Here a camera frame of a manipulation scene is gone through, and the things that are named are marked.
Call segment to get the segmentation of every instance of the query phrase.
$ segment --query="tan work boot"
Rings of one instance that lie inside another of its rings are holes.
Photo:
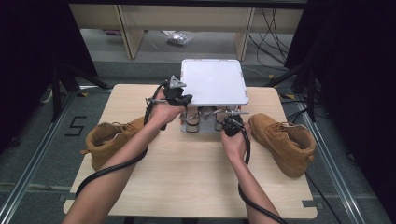
[[[314,136],[303,125],[276,122],[265,114],[250,117],[251,135],[272,153],[280,170],[288,177],[302,176],[313,161],[317,146]]]
[[[92,154],[91,164],[98,171],[117,151],[120,150],[144,126],[144,117],[126,124],[101,123],[88,133],[87,149],[82,154]]]

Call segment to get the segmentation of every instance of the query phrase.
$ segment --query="hand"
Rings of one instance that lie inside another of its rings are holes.
[[[244,127],[247,130],[248,139],[251,140],[251,128],[248,123],[244,122]],[[244,156],[247,151],[247,145],[241,132],[237,133],[234,136],[229,137],[224,130],[221,130],[221,143],[223,145],[223,149],[227,154],[227,157],[230,161],[244,161]]]
[[[163,94],[163,88],[160,88],[158,91],[157,100],[164,99],[165,95]],[[156,122],[162,127],[163,125],[172,122],[175,117],[185,111],[184,106],[174,106],[169,105],[168,102],[157,103],[154,107],[152,107],[150,122]]]

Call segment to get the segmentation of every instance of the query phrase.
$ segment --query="forearm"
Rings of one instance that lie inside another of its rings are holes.
[[[161,125],[156,122],[149,122],[102,169],[139,156],[157,136],[160,128]],[[94,179],[78,195],[64,223],[102,223],[122,194],[134,168],[135,164]]]
[[[230,163],[238,178],[239,185],[244,194],[255,204],[279,216],[276,208],[271,200],[262,190],[262,187],[257,182],[256,178],[248,169],[247,165],[240,159],[230,158]],[[247,205],[247,215],[251,224],[255,223],[277,223],[267,215],[257,211],[256,209]]]

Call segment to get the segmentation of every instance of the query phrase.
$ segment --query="person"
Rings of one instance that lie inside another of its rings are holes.
[[[249,140],[251,140],[250,125],[244,122],[244,127],[247,131],[247,136]],[[233,167],[241,190],[252,202],[279,217],[279,213],[276,211],[273,203],[268,198],[260,184],[257,182],[254,175],[250,172],[248,166],[245,164],[244,157],[247,150],[245,137],[242,135],[241,132],[229,137],[224,132],[224,130],[221,130],[220,135],[223,149],[227,155],[229,163]],[[251,206],[246,205],[246,207],[247,217],[250,224],[278,223],[267,215],[252,208]]]
[[[157,99],[163,99],[163,89],[157,94]],[[165,124],[172,122],[179,114],[183,113],[183,106],[172,106],[167,102],[156,104],[151,111],[148,123],[129,142],[127,142],[114,156],[102,167],[107,167],[129,161],[139,156],[157,136]],[[245,124],[250,136],[250,128]],[[254,176],[245,165],[243,157],[246,150],[245,140],[241,133],[228,137],[221,132],[221,141],[225,153],[238,178],[244,193],[254,203],[278,215],[271,201],[268,199]],[[136,164],[94,179],[80,192],[64,217],[63,224],[78,223],[103,223],[107,214],[116,203],[125,188]],[[247,215],[250,223],[270,223],[273,221],[266,215],[260,214],[247,205]]]

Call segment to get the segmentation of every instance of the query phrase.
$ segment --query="white device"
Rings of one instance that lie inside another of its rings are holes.
[[[180,81],[186,84],[183,94],[192,95],[188,112],[180,117],[182,132],[217,132],[219,117],[248,113],[241,110],[248,104],[248,93],[237,60],[183,60]]]

